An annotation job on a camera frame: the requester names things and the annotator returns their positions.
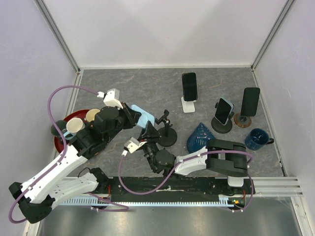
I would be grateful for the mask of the light blue phone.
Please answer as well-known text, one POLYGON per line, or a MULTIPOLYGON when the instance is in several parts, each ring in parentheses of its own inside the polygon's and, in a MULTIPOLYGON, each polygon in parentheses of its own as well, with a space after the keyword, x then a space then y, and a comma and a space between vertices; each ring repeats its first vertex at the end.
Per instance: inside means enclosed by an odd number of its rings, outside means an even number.
POLYGON ((131 109, 136 111, 136 112, 141 113, 141 116, 140 116, 140 118, 136 124, 137 126, 145 129, 148 122, 150 122, 154 126, 155 117, 152 114, 146 112, 145 110, 141 109, 140 107, 138 107, 137 105, 134 105, 134 104, 131 105, 131 109))

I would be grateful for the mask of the black round phone stand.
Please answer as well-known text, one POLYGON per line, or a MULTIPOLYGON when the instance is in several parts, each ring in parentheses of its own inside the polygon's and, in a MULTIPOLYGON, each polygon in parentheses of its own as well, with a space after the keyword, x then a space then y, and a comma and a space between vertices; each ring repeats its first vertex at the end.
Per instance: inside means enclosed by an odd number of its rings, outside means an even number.
POLYGON ((172 128, 173 124, 168 119, 169 111, 164 110, 164 114, 160 118, 155 118, 155 123, 159 125, 163 122, 164 127, 158 130, 160 139, 158 144, 162 147, 171 147, 177 141, 177 132, 172 128))

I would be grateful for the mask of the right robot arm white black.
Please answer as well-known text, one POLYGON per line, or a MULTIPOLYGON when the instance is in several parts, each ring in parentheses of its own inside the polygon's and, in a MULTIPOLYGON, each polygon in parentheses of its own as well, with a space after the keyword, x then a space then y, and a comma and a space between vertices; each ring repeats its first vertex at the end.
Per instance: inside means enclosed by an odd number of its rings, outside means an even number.
POLYGON ((227 176, 225 187, 230 193, 238 193, 244 185, 244 178, 249 176, 249 163, 253 155, 247 152, 242 143, 209 139, 199 150, 184 156, 175 156, 166 149, 159 149, 157 142, 162 134, 149 133, 141 136, 141 150, 154 173, 187 176, 193 172, 210 170, 227 176))

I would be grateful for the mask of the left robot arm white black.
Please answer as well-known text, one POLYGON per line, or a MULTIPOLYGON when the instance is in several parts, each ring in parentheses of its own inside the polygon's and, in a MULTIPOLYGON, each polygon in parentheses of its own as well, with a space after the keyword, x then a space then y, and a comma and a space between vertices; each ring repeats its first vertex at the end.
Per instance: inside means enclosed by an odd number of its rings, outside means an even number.
POLYGON ((72 181, 61 181, 104 150, 120 131, 140 125, 142 116, 137 106, 123 103, 119 107, 105 106, 93 116, 86 115, 85 119, 73 117, 69 120, 67 131, 73 137, 64 143, 59 156, 28 181, 14 182, 9 187, 14 205, 19 207, 25 220, 37 223, 74 196, 104 193, 110 179, 100 168, 92 168, 72 181))

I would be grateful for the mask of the white phone stand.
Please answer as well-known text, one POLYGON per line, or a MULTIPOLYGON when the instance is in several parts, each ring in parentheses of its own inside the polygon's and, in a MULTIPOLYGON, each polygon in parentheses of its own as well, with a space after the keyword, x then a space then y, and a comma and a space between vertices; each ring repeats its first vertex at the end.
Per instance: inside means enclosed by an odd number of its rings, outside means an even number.
POLYGON ((194 113, 195 112, 195 106, 194 103, 196 102, 196 100, 194 101, 185 101, 184 97, 181 97, 181 102, 182 102, 182 107, 183 107, 183 112, 184 113, 194 113))

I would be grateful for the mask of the wooden round phone stand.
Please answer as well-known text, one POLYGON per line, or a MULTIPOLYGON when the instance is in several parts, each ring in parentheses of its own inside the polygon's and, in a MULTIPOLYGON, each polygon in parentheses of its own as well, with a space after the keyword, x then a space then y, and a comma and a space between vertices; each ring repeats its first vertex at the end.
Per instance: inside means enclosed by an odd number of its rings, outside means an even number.
POLYGON ((252 124, 251 117, 242 116, 240 113, 234 115, 234 122, 241 128, 247 128, 252 124))

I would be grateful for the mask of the black phone on wooden stand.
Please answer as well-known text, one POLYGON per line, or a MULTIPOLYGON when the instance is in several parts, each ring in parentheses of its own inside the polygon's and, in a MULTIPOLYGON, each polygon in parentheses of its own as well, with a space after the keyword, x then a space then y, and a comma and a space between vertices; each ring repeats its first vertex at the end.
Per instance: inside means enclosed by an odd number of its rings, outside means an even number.
POLYGON ((260 88, 245 88, 241 107, 241 116, 254 117, 256 115, 260 96, 260 88))

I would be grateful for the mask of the beige mug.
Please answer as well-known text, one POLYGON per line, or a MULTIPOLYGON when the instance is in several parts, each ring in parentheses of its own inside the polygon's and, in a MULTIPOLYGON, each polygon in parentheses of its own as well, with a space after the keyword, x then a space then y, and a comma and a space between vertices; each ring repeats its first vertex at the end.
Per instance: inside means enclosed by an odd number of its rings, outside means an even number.
POLYGON ((100 109, 97 109, 97 108, 88 110, 88 112, 86 113, 86 116, 85 116, 85 120, 87 122, 94 121, 96 114, 99 112, 100 112, 100 109))

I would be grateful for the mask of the red round tray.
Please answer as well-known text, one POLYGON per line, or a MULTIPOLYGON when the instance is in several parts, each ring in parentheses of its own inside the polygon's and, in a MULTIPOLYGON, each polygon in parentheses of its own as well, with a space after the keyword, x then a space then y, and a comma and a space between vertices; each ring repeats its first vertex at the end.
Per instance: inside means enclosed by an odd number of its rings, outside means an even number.
MULTIPOLYGON (((72 118, 80 118, 83 120, 84 124, 87 124, 88 122, 85 120, 85 117, 88 111, 89 111, 88 109, 76 111, 68 115, 64 120, 56 121, 56 124, 64 134, 66 132, 66 123, 70 121, 72 118)), ((54 137, 55 148, 58 153, 61 153, 63 151, 63 141, 54 125, 51 126, 51 133, 55 136, 54 137)), ((83 156, 87 159, 90 159, 93 156, 97 155, 102 150, 104 150, 107 144, 108 142, 106 140, 101 140, 94 137, 93 145, 86 152, 83 153, 83 156)))

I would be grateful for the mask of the blue leaf-shaped plate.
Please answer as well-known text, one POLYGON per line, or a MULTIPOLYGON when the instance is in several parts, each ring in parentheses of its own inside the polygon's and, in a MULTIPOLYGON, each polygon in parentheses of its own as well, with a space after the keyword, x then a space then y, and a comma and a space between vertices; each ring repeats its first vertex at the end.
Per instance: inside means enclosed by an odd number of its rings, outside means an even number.
POLYGON ((189 153, 196 152, 206 146, 211 139, 216 139, 216 137, 210 129, 201 122, 187 139, 187 151, 189 153))

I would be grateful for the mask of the dark blue mug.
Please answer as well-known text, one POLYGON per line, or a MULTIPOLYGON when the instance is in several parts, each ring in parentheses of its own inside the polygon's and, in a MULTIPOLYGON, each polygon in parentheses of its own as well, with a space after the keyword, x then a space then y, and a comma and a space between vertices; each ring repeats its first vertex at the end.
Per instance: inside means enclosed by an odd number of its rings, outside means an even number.
POLYGON ((260 128, 253 129, 244 140, 246 147, 250 150, 259 150, 265 145, 273 144, 274 141, 265 130, 260 128))

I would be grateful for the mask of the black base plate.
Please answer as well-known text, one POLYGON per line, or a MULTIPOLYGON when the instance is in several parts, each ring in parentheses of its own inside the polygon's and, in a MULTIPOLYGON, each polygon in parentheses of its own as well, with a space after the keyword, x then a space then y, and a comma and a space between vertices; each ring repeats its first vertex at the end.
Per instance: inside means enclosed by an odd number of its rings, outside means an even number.
POLYGON ((249 179, 244 180, 241 187, 231 187, 225 178, 215 177, 170 177, 157 191, 147 195, 136 195, 123 188, 117 177, 110 178, 105 184, 92 192, 96 195, 109 194, 110 199, 118 200, 208 200, 214 201, 219 195, 250 196, 255 193, 249 179))

